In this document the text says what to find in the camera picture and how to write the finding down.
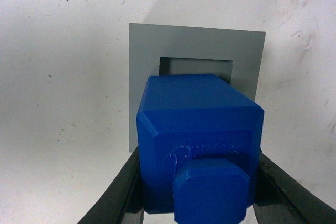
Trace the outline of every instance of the blue plastic part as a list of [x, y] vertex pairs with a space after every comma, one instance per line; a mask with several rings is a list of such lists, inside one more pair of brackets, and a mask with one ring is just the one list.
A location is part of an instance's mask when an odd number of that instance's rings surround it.
[[246, 214], [249, 177], [226, 159], [196, 159], [174, 181], [179, 224], [240, 223]]
[[206, 158], [247, 174], [250, 206], [263, 119], [260, 106], [213, 74], [149, 77], [136, 117], [145, 210], [173, 212], [178, 172]]

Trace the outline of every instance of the white wall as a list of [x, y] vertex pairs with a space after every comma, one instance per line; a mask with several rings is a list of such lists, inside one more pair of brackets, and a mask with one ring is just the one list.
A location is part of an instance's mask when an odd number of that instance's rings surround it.
[[336, 0], [1, 0], [0, 223], [76, 223], [129, 157], [129, 22], [266, 31], [263, 151], [336, 208], [335, 20]]

